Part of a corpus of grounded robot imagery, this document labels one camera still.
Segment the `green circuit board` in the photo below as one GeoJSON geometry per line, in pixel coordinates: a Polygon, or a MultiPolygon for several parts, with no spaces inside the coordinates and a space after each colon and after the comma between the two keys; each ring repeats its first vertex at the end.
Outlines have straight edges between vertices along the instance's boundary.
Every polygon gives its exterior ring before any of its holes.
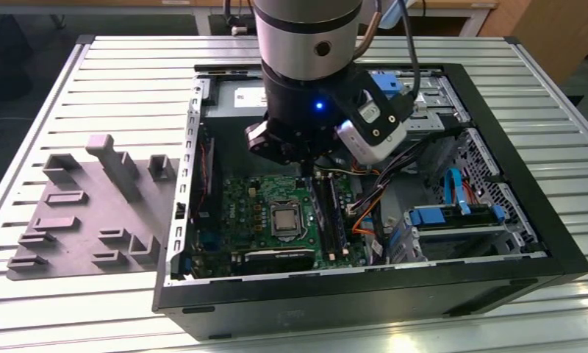
{"type": "MultiPolygon", "coordinates": [[[[340,204],[345,206],[353,200],[348,178],[341,177],[335,180],[335,185],[340,204]]],[[[337,256],[335,260],[324,256],[309,191],[305,183],[295,176],[225,179],[221,215],[223,250],[227,252],[304,247],[316,252],[315,268],[360,265],[360,259],[364,258],[360,242],[349,244],[347,256],[337,256]],[[271,206],[280,202],[289,202],[299,207],[301,225],[305,229],[301,236],[287,241],[272,234],[271,206]]]]}

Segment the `aluminum workbench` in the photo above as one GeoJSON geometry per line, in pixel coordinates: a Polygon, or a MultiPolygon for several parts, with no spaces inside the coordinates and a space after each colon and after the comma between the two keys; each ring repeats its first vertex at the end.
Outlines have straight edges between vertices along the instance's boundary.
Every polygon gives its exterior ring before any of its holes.
{"type": "MultiPolygon", "coordinates": [[[[421,62],[461,63],[588,256],[588,123],[523,46],[500,38],[417,38],[421,62]]],[[[0,349],[96,352],[184,347],[221,352],[588,352],[588,275],[486,315],[199,345],[151,312],[155,272],[10,282],[6,260],[46,180],[49,154],[93,157],[92,132],[135,159],[175,156],[193,65],[259,63],[253,39],[97,37],[76,45],[0,184],[0,349]]],[[[377,38],[361,61],[408,62],[377,38]]]]}

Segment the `blue plastic clip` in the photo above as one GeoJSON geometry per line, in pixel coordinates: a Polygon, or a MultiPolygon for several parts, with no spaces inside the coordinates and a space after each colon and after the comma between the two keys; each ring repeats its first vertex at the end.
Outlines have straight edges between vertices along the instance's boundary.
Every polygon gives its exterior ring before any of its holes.
{"type": "Polygon", "coordinates": [[[471,214],[471,209],[468,208],[467,196],[464,195],[464,188],[461,187],[461,173],[457,168],[447,169],[444,174],[444,203],[453,204],[457,201],[460,205],[460,211],[463,215],[471,214]],[[451,193],[451,179],[453,180],[453,190],[455,190],[455,198],[451,193]]]}
{"type": "Polygon", "coordinates": [[[506,212],[503,210],[503,207],[499,206],[498,204],[494,204],[491,209],[495,217],[498,218],[499,223],[503,223],[506,221],[506,212]]]}

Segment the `white sticker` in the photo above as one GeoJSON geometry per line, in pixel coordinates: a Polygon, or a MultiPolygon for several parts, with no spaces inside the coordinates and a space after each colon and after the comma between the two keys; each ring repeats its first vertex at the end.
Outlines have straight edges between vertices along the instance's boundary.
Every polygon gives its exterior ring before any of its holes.
{"type": "Polygon", "coordinates": [[[471,5],[471,7],[494,7],[494,6],[495,4],[486,4],[483,2],[471,5]]]}
{"type": "Polygon", "coordinates": [[[188,0],[161,0],[163,5],[189,5],[188,0]]]}
{"type": "Polygon", "coordinates": [[[263,87],[241,87],[235,90],[235,107],[267,107],[265,89],[263,87]]]}
{"type": "Polygon", "coordinates": [[[383,254],[383,246],[381,246],[381,244],[379,244],[379,241],[376,241],[376,239],[372,241],[371,247],[372,247],[372,251],[376,252],[376,254],[379,256],[381,256],[381,254],[383,254]]]}

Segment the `wooden furniture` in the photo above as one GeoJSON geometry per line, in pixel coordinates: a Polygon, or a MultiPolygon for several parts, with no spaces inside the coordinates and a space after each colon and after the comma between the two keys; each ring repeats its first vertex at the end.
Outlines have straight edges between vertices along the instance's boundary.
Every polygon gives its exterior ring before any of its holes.
{"type": "MultiPolygon", "coordinates": [[[[499,0],[423,0],[409,8],[409,16],[425,12],[429,21],[421,21],[424,32],[417,35],[459,35],[475,37],[488,12],[499,0]]],[[[28,15],[156,15],[192,14],[200,35],[209,35],[208,16],[221,14],[223,0],[0,0],[0,13],[28,15]]],[[[63,23],[53,16],[57,28],[63,23]]]]}
{"type": "Polygon", "coordinates": [[[515,36],[556,83],[588,54],[588,0],[504,0],[480,36],[515,36]]]}

